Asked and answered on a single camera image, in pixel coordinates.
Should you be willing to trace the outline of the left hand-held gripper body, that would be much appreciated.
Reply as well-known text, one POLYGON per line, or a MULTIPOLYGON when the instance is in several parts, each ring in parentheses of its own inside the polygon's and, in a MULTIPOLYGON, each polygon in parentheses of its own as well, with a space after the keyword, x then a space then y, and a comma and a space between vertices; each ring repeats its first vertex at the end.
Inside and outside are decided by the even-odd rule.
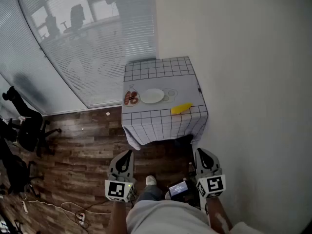
POLYGON ((110 201, 128 203, 135 194, 135 182, 131 173, 109 174, 105 180, 105 196, 110 201))

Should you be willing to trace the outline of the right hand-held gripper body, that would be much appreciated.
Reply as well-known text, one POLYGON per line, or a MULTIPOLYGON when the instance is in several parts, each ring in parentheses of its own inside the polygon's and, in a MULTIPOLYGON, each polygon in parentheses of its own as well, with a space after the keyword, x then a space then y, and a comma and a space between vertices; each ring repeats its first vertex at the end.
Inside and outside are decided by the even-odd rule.
POLYGON ((197 171, 196 188, 202 198, 220 196, 226 190, 226 179, 222 169, 207 170, 206 173, 203 170, 197 171))

